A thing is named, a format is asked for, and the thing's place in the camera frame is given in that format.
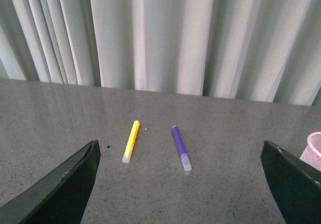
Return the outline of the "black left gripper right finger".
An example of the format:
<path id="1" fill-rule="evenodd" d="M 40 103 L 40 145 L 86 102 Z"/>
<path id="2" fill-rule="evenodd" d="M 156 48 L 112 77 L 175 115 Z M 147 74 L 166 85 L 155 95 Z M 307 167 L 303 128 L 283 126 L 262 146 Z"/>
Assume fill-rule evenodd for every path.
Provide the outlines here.
<path id="1" fill-rule="evenodd" d="M 320 171 L 271 141 L 264 141 L 260 159 L 285 222 L 320 223 Z"/>

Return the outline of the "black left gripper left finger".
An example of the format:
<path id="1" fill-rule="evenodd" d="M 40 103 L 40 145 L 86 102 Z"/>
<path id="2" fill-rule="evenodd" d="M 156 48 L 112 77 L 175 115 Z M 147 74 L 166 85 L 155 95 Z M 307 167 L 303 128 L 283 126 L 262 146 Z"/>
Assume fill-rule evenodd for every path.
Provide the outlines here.
<path id="1" fill-rule="evenodd" d="M 1 206 L 1 223 L 80 223 L 100 162 L 98 140 L 82 147 Z"/>

